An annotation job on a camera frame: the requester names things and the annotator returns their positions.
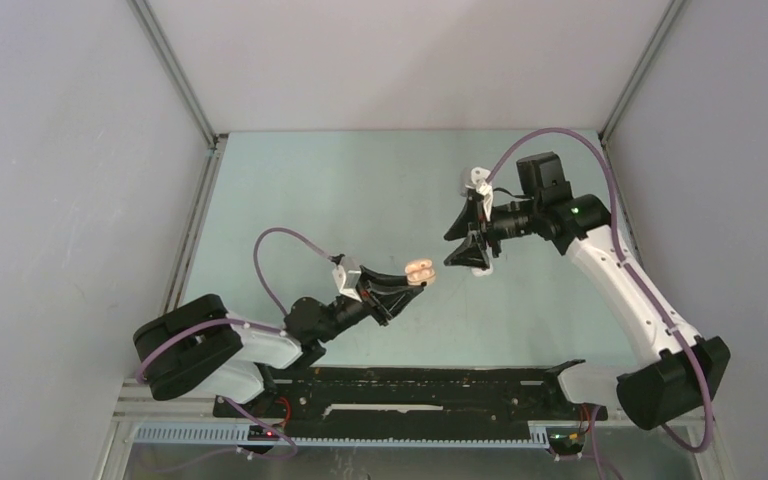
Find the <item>white earbud charging case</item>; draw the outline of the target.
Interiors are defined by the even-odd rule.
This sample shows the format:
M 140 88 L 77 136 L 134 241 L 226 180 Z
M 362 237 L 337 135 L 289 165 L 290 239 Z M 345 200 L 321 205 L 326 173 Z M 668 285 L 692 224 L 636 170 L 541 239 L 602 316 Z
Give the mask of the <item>white earbud charging case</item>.
M 493 268 L 487 268 L 487 269 L 479 269 L 479 268 L 472 268 L 471 273 L 476 277 L 484 277 L 489 276 L 493 273 Z

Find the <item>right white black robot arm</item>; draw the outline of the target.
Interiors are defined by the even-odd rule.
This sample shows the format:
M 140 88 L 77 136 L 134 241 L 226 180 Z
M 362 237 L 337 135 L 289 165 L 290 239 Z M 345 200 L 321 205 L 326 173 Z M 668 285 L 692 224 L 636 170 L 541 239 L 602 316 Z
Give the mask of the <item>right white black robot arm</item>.
M 634 371 L 571 361 L 557 367 L 541 392 L 545 411 L 566 418 L 581 404 L 619 408 L 642 430 L 652 430 L 713 400 L 731 351 L 705 338 L 678 314 L 631 256 L 595 195 L 575 196 L 553 152 L 516 163 L 521 195 L 496 205 L 491 172 L 465 170 L 464 207 L 446 232 L 459 246 L 447 266 L 476 276 L 493 270 L 504 240 L 537 235 L 551 242 L 589 279 L 617 319 L 636 359 Z

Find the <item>pink earbud charging case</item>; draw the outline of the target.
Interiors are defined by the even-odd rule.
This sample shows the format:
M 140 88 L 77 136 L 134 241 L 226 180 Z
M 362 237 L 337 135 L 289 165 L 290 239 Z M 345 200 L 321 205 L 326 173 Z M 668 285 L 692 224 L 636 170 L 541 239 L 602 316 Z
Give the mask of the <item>pink earbud charging case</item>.
M 430 259 L 416 259 L 404 268 L 406 281 L 411 286 L 428 286 L 436 280 L 436 272 Z

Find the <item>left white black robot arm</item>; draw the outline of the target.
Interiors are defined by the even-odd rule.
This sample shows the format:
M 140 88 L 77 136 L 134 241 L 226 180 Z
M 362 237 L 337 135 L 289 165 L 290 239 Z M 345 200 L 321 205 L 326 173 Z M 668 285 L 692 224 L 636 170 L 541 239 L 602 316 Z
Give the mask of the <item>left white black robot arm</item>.
M 203 295 L 141 326 L 133 335 L 140 359 L 136 380 L 153 399 L 167 401 L 192 391 L 227 397 L 252 416 L 276 403 L 270 370 L 305 369 L 321 359 L 325 343 L 371 318 L 386 326 L 431 285 L 429 259 L 409 262 L 401 275 L 361 265 L 333 271 L 337 297 L 323 304 L 298 299 L 281 327 L 229 311 L 217 294 Z

